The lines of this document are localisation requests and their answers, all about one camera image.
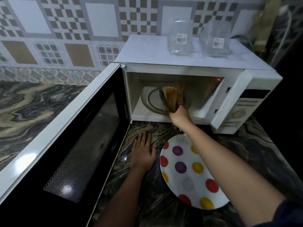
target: hand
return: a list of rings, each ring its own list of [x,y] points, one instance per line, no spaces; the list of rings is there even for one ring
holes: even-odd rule
[[[179,106],[175,113],[170,112],[169,118],[171,119],[172,123],[181,130],[183,130],[186,125],[193,123],[189,117],[188,110],[182,105]]]
[[[156,145],[152,147],[152,153],[149,152],[152,140],[151,134],[149,134],[146,143],[145,140],[146,132],[143,132],[143,135],[140,134],[138,140],[134,140],[130,161],[131,169],[137,168],[142,170],[144,174],[152,168],[156,160]]]

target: dark granite countertop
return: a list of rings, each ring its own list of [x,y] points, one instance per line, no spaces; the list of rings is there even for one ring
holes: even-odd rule
[[[157,159],[142,182],[136,226],[244,226],[230,202],[217,210],[207,211],[180,201],[166,185],[159,166],[163,145],[179,131],[169,123],[139,121],[134,121],[130,126],[90,226],[96,222],[125,180],[132,143],[143,131],[153,135],[152,144],[157,144]],[[253,117],[234,135],[216,134],[212,137],[248,162],[287,198],[303,201],[302,181]]]
[[[0,81],[0,171],[85,87]]]

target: white plate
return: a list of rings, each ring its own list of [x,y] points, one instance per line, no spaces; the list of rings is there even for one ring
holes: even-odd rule
[[[171,191],[190,206],[214,210],[229,202],[185,134],[165,143],[160,169]]]

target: microwave oven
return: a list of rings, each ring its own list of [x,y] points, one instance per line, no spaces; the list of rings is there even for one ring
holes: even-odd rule
[[[157,105],[159,88],[181,81],[193,122],[233,134],[282,80],[237,40],[228,58],[204,56],[198,38],[193,47],[192,56],[172,56],[165,36],[131,35],[115,62],[0,172],[4,226],[87,226],[130,123],[170,122]]]

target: barcode sticker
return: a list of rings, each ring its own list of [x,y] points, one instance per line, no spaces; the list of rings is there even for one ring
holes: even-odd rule
[[[177,44],[186,44],[187,34],[177,33]]]
[[[224,38],[214,38],[213,48],[223,48],[224,47]]]

